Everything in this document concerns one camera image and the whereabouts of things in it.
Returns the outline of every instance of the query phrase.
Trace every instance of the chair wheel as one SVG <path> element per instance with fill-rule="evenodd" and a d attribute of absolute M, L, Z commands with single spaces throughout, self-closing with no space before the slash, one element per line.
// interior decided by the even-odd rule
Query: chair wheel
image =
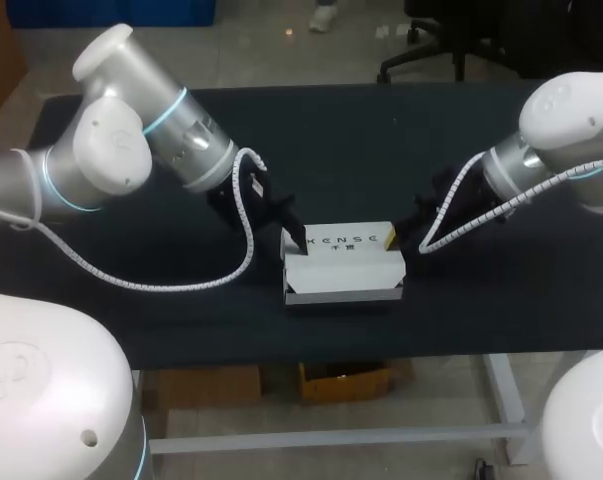
<path fill-rule="evenodd" d="M 412 27 L 408 30 L 407 42 L 408 45 L 419 43 L 419 30 L 417 28 Z"/>
<path fill-rule="evenodd" d="M 390 76 L 387 73 L 379 73 L 377 75 L 377 83 L 379 85 L 389 85 L 390 82 Z"/>
<path fill-rule="evenodd" d="M 492 465 L 488 465 L 483 460 L 477 460 L 474 478 L 475 480 L 495 480 L 496 475 L 494 472 L 494 467 Z"/>

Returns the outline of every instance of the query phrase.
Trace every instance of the black table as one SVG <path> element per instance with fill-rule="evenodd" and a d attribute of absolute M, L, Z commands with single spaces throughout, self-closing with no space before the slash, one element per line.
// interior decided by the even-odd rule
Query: black table
<path fill-rule="evenodd" d="M 298 196 L 306 223 L 409 213 L 441 166 L 517 127 L 535 84 L 415 84 L 206 90 L 196 97 Z M 31 147 L 54 142 L 79 104 L 49 100 Z M 63 226 L 88 260 L 120 277 L 190 283 L 220 276 L 244 245 L 206 205 L 155 167 L 141 191 Z M 261 241 L 276 256 L 276 230 Z M 102 322 L 135 369 L 265 361 L 603 348 L 603 217 L 567 190 L 543 195 L 506 226 L 483 229 L 445 275 L 406 282 L 391 312 L 285 311 L 281 270 L 261 256 L 236 283 L 200 293 L 109 286 L 38 232 L 0 230 L 0 293 L 68 305 Z"/>

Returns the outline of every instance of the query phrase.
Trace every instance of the gray floor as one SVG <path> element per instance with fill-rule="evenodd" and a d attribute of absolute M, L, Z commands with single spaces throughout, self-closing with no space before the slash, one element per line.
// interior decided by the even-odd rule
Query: gray floor
<path fill-rule="evenodd" d="M 402 14 L 401 0 L 341 1 L 342 15 L 328 35 L 307 31 L 311 0 L 219 2 L 214 27 L 139 31 L 144 43 L 189 87 L 369 83 L 382 60 L 406 48 L 403 32 L 408 19 Z M 26 145 L 46 98 L 78 92 L 71 67 L 97 33 L 90 29 L 18 32 L 30 73 L 0 111 L 0 150 Z M 467 77 L 473 81 L 513 78 L 505 69 L 472 57 L 467 68 Z M 395 77 L 395 81 L 452 79 L 447 56 L 401 68 Z M 557 355 L 512 358 L 524 394 L 530 397 L 545 382 Z M 379 401 L 300 407 L 293 398 L 271 394 L 255 407 L 173 412 L 170 435 L 470 425 L 494 420 L 476 359 L 427 358 L 415 363 L 417 380 L 400 384 Z M 499 464 L 504 480 L 547 478 L 542 465 L 506 467 L 500 444 L 490 441 L 176 456 L 164 459 L 159 478 L 467 480 L 477 456 Z"/>

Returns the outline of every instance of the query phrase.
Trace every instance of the white box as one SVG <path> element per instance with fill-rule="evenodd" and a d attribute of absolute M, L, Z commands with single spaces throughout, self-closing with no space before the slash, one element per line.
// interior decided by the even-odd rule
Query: white box
<path fill-rule="evenodd" d="M 283 230 L 283 293 L 286 305 L 396 301 L 405 263 L 384 243 L 392 224 L 307 225 L 308 255 Z"/>

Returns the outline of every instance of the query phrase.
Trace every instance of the person's foot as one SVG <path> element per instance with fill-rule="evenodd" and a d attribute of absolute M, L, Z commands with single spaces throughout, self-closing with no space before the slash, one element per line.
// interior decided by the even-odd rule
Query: person's foot
<path fill-rule="evenodd" d="M 336 5 L 319 5 L 310 20 L 310 31 L 326 33 L 336 18 L 338 9 Z"/>

